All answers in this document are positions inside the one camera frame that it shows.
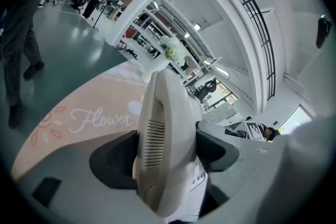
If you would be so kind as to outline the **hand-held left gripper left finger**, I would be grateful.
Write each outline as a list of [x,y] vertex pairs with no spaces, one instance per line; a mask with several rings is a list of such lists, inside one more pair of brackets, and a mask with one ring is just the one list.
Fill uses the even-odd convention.
[[63,146],[17,181],[45,224],[163,224],[138,196],[136,131]]

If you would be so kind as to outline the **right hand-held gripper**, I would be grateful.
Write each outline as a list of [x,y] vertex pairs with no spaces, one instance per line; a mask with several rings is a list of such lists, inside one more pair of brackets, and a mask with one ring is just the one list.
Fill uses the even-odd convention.
[[263,140],[263,134],[257,123],[241,121],[225,129],[225,134],[249,140]]

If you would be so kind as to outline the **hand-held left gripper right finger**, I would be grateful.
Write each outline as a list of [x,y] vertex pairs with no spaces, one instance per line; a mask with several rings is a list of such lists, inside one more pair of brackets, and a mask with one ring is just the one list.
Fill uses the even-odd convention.
[[217,208],[201,224],[327,224],[334,214],[334,118],[318,117],[271,143],[196,123],[197,152]]

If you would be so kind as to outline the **beige telephone base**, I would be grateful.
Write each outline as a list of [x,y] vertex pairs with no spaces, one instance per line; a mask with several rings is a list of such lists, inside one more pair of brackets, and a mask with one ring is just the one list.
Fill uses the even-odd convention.
[[[197,123],[202,120],[203,107],[198,98],[192,93],[187,92],[192,106],[193,119]],[[205,195],[208,176],[198,157],[195,161],[194,178],[191,185],[191,191],[186,202],[187,222],[196,222],[200,216],[200,210]]]

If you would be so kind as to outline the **beige telephone handset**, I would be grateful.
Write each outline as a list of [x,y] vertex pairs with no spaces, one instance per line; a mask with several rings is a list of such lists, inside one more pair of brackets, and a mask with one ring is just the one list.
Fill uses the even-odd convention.
[[141,199],[161,218],[187,198],[195,171],[196,131],[192,106],[178,76],[155,72],[146,89],[138,123],[133,176]]

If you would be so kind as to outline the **pink checkered tablecloth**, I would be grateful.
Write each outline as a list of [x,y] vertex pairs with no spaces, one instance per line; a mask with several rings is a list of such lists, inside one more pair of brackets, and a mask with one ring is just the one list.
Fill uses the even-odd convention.
[[35,126],[12,165],[18,180],[55,150],[138,127],[147,83],[145,67],[128,60],[89,80],[60,101]]

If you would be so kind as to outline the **black railing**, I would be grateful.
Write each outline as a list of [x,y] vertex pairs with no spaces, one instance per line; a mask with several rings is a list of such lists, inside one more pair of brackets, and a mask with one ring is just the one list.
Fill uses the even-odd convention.
[[239,0],[239,2],[251,20],[259,39],[266,64],[267,100],[270,100],[275,96],[276,92],[276,68],[274,50],[269,30],[256,0]]

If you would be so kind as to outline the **white flower bouquet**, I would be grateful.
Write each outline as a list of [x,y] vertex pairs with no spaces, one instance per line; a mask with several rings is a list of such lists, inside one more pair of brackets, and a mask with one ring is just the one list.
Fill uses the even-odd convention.
[[165,57],[168,60],[172,60],[176,65],[182,67],[185,65],[187,57],[184,45],[178,40],[176,36],[162,36],[160,39],[161,45],[165,49]]

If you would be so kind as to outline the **black ceiling fixture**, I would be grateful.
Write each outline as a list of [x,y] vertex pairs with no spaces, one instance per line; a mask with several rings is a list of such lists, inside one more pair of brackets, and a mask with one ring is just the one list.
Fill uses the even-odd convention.
[[316,38],[316,47],[321,49],[324,44],[325,39],[329,35],[331,30],[332,22],[326,18],[326,15],[321,15],[318,19],[318,30]]

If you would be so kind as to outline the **black pedestal fan stand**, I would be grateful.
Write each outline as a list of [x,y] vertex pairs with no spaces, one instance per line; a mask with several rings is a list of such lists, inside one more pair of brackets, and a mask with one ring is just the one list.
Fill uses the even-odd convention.
[[98,5],[98,11],[99,16],[94,20],[94,25],[93,28],[98,30],[97,28],[97,23],[99,19],[103,16],[106,15],[109,17],[112,12],[116,11],[117,8],[120,8],[122,6],[122,0],[102,0],[101,3]]

